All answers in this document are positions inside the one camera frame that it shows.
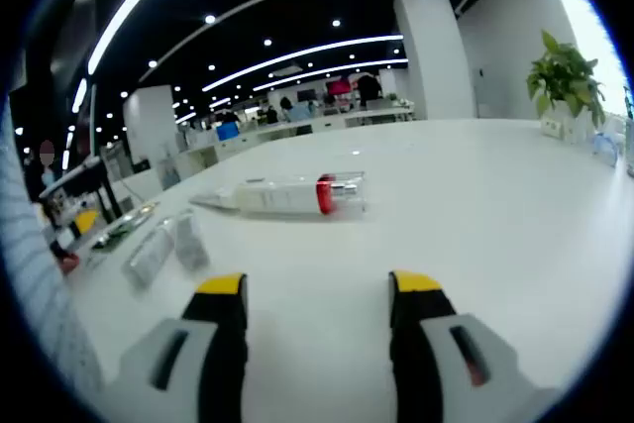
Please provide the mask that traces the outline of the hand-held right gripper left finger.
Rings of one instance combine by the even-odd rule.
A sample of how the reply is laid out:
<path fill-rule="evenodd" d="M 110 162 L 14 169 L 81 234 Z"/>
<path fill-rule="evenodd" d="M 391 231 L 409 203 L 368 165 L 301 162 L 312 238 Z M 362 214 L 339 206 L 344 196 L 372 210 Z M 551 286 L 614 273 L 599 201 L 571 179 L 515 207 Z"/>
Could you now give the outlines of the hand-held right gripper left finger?
<path fill-rule="evenodd" d="M 248 278 L 213 276 L 181 316 L 164 319 L 122 357 L 101 394 L 107 422 L 240 422 L 248 361 Z"/>

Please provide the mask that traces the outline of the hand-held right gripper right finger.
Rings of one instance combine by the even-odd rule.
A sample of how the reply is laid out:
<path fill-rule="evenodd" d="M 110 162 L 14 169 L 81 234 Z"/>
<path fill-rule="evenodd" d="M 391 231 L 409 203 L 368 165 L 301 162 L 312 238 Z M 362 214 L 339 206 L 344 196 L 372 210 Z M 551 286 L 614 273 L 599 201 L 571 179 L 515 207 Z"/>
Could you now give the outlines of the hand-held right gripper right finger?
<path fill-rule="evenodd" d="M 455 310 L 437 280 L 393 270 L 388 291 L 398 421 L 537 422 L 558 402 L 555 388 L 521 371 L 509 343 Z"/>

